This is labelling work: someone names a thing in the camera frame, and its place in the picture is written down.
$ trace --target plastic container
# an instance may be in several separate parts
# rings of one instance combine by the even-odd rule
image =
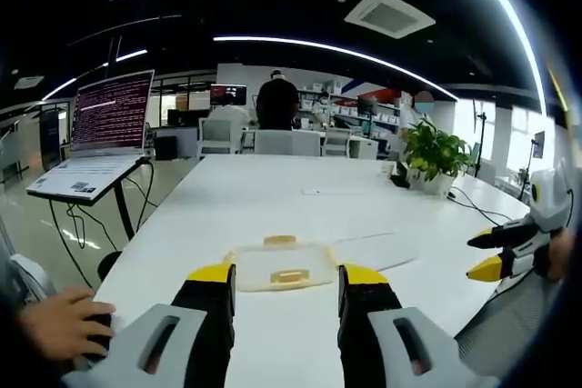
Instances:
[[[331,284],[336,262],[321,244],[264,244],[231,253],[236,264],[236,289],[243,292],[279,291]]]

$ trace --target ceiling light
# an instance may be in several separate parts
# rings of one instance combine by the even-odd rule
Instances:
[[[435,84],[434,82],[429,81],[428,79],[412,73],[405,68],[402,68],[398,65],[390,64],[386,61],[382,61],[381,59],[374,58],[373,56],[360,54],[359,52],[354,52],[353,50],[343,49],[341,47],[335,47],[333,45],[321,45],[320,43],[312,43],[309,41],[302,41],[302,40],[292,40],[288,38],[274,38],[270,36],[215,36],[215,41],[263,41],[263,42],[270,42],[270,43],[286,43],[290,45],[306,45],[309,47],[317,47],[319,49],[326,49],[331,50],[334,52],[339,52],[340,54],[352,55],[361,59],[366,59],[367,61],[371,61],[373,63],[377,63],[383,65],[384,67],[392,68],[393,70],[397,70],[400,73],[404,73],[405,75],[409,75],[414,77],[416,80],[423,82],[427,85],[432,86],[436,90],[440,91],[441,93],[448,95],[449,97],[458,100],[458,98],[453,95],[451,92],[447,91],[440,85]]]
[[[74,77],[73,79],[66,81],[64,84],[59,85],[57,88],[55,88],[53,91],[51,91],[48,95],[46,95],[45,97],[43,97],[43,101],[48,99],[51,95],[54,95],[56,93],[58,93],[59,91],[61,91],[63,88],[65,88],[66,86],[69,86],[70,84],[72,84],[74,81],[76,81],[76,77]]]
[[[147,53],[147,51],[145,49],[144,50],[138,50],[137,52],[133,52],[132,54],[127,54],[127,55],[119,56],[115,61],[118,63],[118,62],[123,61],[125,59],[133,58],[134,56],[140,56],[140,55],[143,55],[143,54],[146,54],[146,53]]]
[[[546,98],[544,97],[544,87],[542,85],[542,78],[537,68],[537,61],[536,56],[534,55],[534,50],[531,47],[531,43],[529,43],[529,40],[527,39],[526,30],[519,21],[519,17],[517,16],[516,10],[511,5],[511,2],[509,2],[509,0],[498,0],[498,1],[505,10],[507,17],[509,18],[509,21],[516,29],[517,37],[519,38],[519,41],[521,42],[521,44],[524,47],[524,50],[526,51],[526,57],[531,68],[531,73],[534,76],[534,82],[536,83],[537,98],[539,99],[541,113],[543,116],[546,116],[547,115]]]

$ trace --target black ceiling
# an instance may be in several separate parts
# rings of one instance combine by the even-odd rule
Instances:
[[[67,79],[95,69],[107,60],[111,39],[119,35],[120,54],[148,50],[147,55],[120,64],[121,73],[145,68],[172,73],[241,62],[325,71],[413,91],[424,87],[346,55],[289,45],[212,41],[214,35],[269,35],[356,50],[438,84],[535,90],[523,49],[497,0],[404,0],[435,18],[436,24],[400,40],[344,22],[359,1],[10,0],[14,7],[4,9],[10,20],[0,45],[0,106],[38,100]],[[142,23],[126,25],[136,21]],[[18,75],[12,75],[14,69]],[[101,79],[104,70],[77,82]],[[17,78],[26,75],[44,75],[45,80],[32,90],[13,90]],[[547,75],[543,76],[552,99]]]

